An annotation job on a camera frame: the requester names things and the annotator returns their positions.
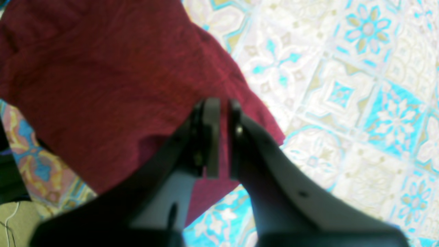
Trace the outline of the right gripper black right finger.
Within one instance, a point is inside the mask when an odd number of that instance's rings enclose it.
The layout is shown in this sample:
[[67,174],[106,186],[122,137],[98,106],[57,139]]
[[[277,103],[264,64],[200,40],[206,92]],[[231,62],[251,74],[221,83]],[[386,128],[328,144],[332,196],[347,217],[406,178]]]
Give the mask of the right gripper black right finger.
[[228,103],[230,177],[251,199],[257,247],[407,247],[403,233],[306,176],[273,137]]

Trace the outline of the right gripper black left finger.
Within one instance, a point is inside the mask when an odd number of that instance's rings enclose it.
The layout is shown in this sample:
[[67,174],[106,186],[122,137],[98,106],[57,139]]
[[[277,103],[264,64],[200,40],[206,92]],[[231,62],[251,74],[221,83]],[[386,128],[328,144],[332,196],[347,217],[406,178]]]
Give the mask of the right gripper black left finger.
[[184,247],[193,186],[218,177],[221,102],[195,105],[141,168],[107,193],[42,223],[32,247]]

